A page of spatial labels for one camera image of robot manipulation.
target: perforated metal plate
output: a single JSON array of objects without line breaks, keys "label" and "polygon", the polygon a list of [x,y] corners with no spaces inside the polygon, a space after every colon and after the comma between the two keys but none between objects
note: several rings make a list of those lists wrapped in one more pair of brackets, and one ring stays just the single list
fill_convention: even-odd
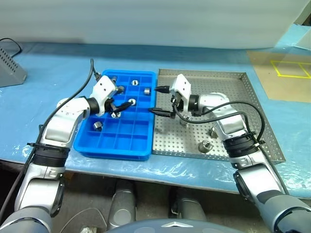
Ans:
[{"label": "perforated metal plate", "polygon": [[[172,85],[173,79],[181,73],[184,74],[191,83],[192,94],[221,92],[227,95],[231,101],[249,101],[257,106],[263,113],[246,73],[160,69],[157,85]],[[158,93],[156,107],[171,110],[171,95]],[[245,104],[235,104],[234,107],[237,111],[247,113],[251,130],[256,132],[260,131],[260,118],[252,107]],[[266,141],[266,144],[264,144],[263,147],[272,161],[275,163],[284,162],[284,155],[265,115],[264,118],[266,123],[262,139]],[[201,119],[206,119],[206,117],[195,117],[195,120]],[[228,160],[228,154],[222,142],[218,138],[210,138],[208,131],[211,127],[212,123],[188,124],[187,126],[182,126],[179,123],[178,117],[176,117],[176,119],[169,119],[167,117],[156,116],[153,154]],[[199,152],[198,144],[206,139],[213,144],[213,149],[209,153],[203,154]]]}]

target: black cable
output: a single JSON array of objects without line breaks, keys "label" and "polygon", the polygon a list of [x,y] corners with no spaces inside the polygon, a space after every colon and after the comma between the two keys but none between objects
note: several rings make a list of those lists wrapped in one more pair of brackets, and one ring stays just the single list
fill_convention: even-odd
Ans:
[{"label": "black cable", "polygon": [[23,49],[21,48],[21,46],[19,45],[19,43],[16,42],[15,40],[13,40],[13,39],[11,39],[11,38],[8,38],[8,37],[0,39],[0,41],[2,41],[2,40],[11,40],[11,41],[13,41],[13,42],[18,46],[19,50],[18,50],[16,53],[14,53],[13,55],[11,55],[12,58],[15,57],[16,55],[20,54],[21,52],[23,52]]},{"label": "black cable", "polygon": [[[219,106],[217,106],[217,107],[215,107],[215,108],[212,108],[212,109],[208,110],[207,112],[204,112],[204,115],[206,115],[206,114],[208,114],[208,113],[214,111],[215,109],[218,109],[218,108],[220,108],[220,107],[222,107],[222,106],[225,106],[225,105],[227,105],[227,104],[229,104],[229,103],[230,103],[230,102],[225,103],[225,104],[221,104],[221,105],[219,105]],[[246,128],[247,128],[248,132],[250,132],[250,130],[249,130],[249,125],[248,125],[248,119],[247,119],[247,116],[246,116],[246,114],[245,114],[244,112],[231,113],[231,114],[227,114],[227,115],[224,115],[224,116],[221,116],[221,117],[216,117],[216,118],[213,118],[213,119],[193,121],[193,120],[187,120],[187,119],[183,118],[183,116],[179,113],[176,104],[173,105],[173,108],[174,108],[176,114],[177,114],[183,121],[188,122],[188,123],[191,123],[191,124],[210,123],[210,122],[214,122],[214,121],[217,121],[217,120],[222,120],[222,119],[225,119],[225,118],[228,118],[228,117],[232,117],[232,116],[236,116],[236,115],[243,115],[244,120],[245,120],[245,124],[246,124]],[[275,167],[274,164],[272,163],[271,159],[269,158],[269,156],[266,154],[266,152],[264,151],[264,149],[263,149],[260,145],[259,145],[259,148],[260,148],[260,150],[262,151],[262,153],[263,153],[264,157],[266,158],[266,160],[268,161],[269,165],[271,166],[272,170],[273,170],[274,173],[276,174],[277,178],[279,179],[280,184],[281,184],[281,186],[282,186],[282,188],[283,188],[283,190],[284,190],[284,193],[287,194],[287,195],[289,195],[289,192],[288,192],[288,190],[287,190],[287,188],[286,188],[286,185],[285,185],[284,181],[282,180],[282,178],[281,178],[279,172],[277,171],[276,167]]]},{"label": "black cable", "polygon": [[203,112],[202,115],[209,114],[209,113],[215,111],[218,108],[221,108],[221,107],[229,105],[229,104],[235,104],[235,103],[247,104],[247,105],[253,107],[257,111],[257,113],[258,113],[258,115],[260,117],[260,120],[261,120],[261,129],[260,129],[260,132],[259,132],[258,137],[257,137],[257,141],[259,142],[261,137],[262,137],[262,134],[264,132],[265,121],[264,121],[263,115],[259,111],[259,109],[256,106],[254,106],[253,104],[249,103],[249,102],[246,102],[246,101],[230,101],[230,102],[227,102],[227,103],[220,104],[220,105],[218,105],[218,106],[216,106],[216,107],[214,107],[214,108],[212,108],[212,109],[210,109],[210,110],[208,110],[206,112]]},{"label": "black cable", "polygon": [[[65,104],[67,104],[70,100],[72,100],[74,97],[76,97],[85,87],[86,85],[88,84],[88,82],[90,81],[91,77],[92,77],[92,74],[93,74],[93,70],[94,70],[94,60],[91,59],[91,68],[90,68],[90,71],[89,71],[89,74],[88,74],[88,77],[86,79],[86,81],[84,82],[84,84],[71,96],[69,97],[66,101],[64,101],[62,104],[60,104],[49,116],[48,118],[46,119],[46,121],[44,122],[44,124],[42,125],[42,127],[40,128],[40,131],[39,131],[39,135],[38,135],[38,138],[36,140],[36,143],[39,143],[40,140],[41,140],[41,137],[43,135],[43,132],[45,130],[45,128],[47,127],[49,121],[52,119],[52,117],[55,115],[55,113],[61,109]],[[19,173],[18,177],[16,178],[16,180],[14,181],[8,195],[6,196],[5,198],[5,201],[1,207],[1,210],[0,210],[0,222],[1,222],[1,219],[3,217],[3,213],[4,213],[4,210],[9,202],[9,200],[11,199],[11,196],[12,196],[12,193],[13,191],[15,190],[17,184],[19,183],[22,175],[24,173],[26,173],[27,169],[28,169],[28,166],[29,166],[29,163],[32,161],[32,158],[34,156],[34,152],[35,152],[35,148],[32,149],[32,151],[30,152],[29,156],[28,156],[28,159],[27,161],[25,162],[25,165],[23,167],[23,169],[21,170],[21,172]]]}]

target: blue protective sheet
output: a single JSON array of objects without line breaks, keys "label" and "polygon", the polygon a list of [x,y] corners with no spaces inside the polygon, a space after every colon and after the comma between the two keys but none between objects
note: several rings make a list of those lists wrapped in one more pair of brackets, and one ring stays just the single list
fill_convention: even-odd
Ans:
[{"label": "blue protective sheet", "polygon": [[[311,55],[291,47],[307,31],[293,25],[275,48],[260,51]],[[15,59],[27,70],[23,85],[0,88],[0,158],[23,163],[31,151],[38,125],[57,102],[85,81],[89,59],[99,71],[159,68],[246,72],[287,162],[277,165],[290,193],[311,198],[311,105],[269,100],[245,50],[158,46],[23,44]],[[81,95],[89,96],[92,80]],[[120,161],[82,156],[71,149],[66,167],[85,173],[155,181],[201,189],[236,192],[229,162],[152,155],[148,161]]]}]

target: gray floor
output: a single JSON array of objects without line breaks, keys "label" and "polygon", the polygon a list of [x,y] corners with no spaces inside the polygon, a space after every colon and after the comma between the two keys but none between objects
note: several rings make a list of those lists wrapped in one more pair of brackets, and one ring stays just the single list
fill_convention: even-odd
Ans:
[{"label": "gray floor", "polygon": [[[74,174],[67,179],[67,187],[61,212],[53,219],[53,233],[58,233],[64,224],[77,212],[98,208],[105,219],[114,193],[116,179],[84,174]],[[137,220],[168,217],[168,185],[136,182]],[[232,227],[246,233],[267,233],[257,209],[239,195],[193,190],[210,222]],[[75,218],[63,231],[78,233],[85,226],[105,228],[95,210],[89,210]]]}]

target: white wall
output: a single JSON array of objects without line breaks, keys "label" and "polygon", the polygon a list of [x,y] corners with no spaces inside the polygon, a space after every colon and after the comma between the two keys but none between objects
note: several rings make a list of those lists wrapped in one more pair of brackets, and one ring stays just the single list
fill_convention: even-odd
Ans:
[{"label": "white wall", "polygon": [[0,0],[0,37],[23,41],[272,47],[309,0]]}]

